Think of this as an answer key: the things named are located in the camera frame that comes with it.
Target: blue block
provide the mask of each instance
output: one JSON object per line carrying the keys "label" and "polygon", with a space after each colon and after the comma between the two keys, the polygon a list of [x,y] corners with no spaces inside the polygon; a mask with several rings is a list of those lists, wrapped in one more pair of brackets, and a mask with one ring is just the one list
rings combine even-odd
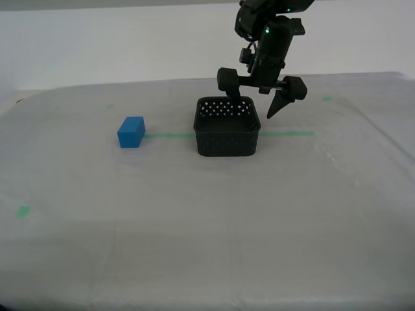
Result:
{"label": "blue block", "polygon": [[118,130],[121,148],[138,148],[145,134],[143,117],[127,117]]}

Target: white wall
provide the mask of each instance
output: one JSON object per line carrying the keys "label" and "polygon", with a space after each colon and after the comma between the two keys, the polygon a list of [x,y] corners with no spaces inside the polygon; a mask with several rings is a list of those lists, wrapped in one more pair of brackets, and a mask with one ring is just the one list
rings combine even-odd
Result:
{"label": "white wall", "polygon": [[[0,12],[0,92],[204,78],[236,67],[239,6]],[[317,1],[298,14],[283,73],[401,71],[415,77],[413,0]]]}
{"label": "white wall", "polygon": [[13,93],[13,91],[14,87],[10,86],[10,83],[8,81],[0,80],[0,101],[2,101],[3,98],[9,96],[9,94]]}

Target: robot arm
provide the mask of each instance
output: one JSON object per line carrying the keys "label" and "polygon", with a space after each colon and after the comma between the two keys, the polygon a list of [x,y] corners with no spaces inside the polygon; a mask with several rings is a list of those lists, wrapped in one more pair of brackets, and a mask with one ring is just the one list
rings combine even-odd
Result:
{"label": "robot arm", "polygon": [[259,92],[269,94],[276,89],[267,118],[296,99],[307,95],[307,87],[301,78],[286,76],[278,81],[280,71],[285,67],[285,57],[293,36],[305,34],[301,19],[276,16],[281,13],[302,12],[314,0],[245,0],[237,14],[235,31],[240,37],[256,47],[252,53],[250,46],[242,49],[240,62],[248,67],[250,76],[238,76],[235,69],[220,68],[218,87],[233,100],[239,100],[239,86],[258,87]]}

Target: green tape line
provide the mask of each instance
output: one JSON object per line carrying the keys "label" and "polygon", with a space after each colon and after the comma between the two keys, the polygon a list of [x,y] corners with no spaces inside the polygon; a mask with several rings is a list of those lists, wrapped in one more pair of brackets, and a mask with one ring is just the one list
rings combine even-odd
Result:
{"label": "green tape line", "polygon": [[275,136],[313,136],[314,132],[259,132],[259,136],[275,137]]}
{"label": "green tape line", "polygon": [[26,217],[27,215],[29,215],[31,210],[32,210],[32,207],[30,206],[21,206],[16,213],[16,217],[18,218]]}
{"label": "green tape line", "polygon": [[163,134],[145,134],[144,138],[193,138],[196,137],[196,134],[173,134],[173,133],[163,133]]}
{"label": "green tape line", "polygon": [[[313,136],[314,132],[259,132],[259,136],[277,137],[277,136]],[[161,133],[161,134],[145,134],[144,138],[195,138],[193,133]]]}

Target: black basket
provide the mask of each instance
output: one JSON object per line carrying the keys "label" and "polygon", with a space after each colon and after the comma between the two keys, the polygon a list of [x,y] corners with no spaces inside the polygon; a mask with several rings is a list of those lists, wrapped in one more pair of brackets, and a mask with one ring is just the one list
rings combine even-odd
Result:
{"label": "black basket", "polygon": [[205,157],[251,156],[261,129],[254,102],[241,97],[205,97],[197,102],[195,125],[197,148]]}

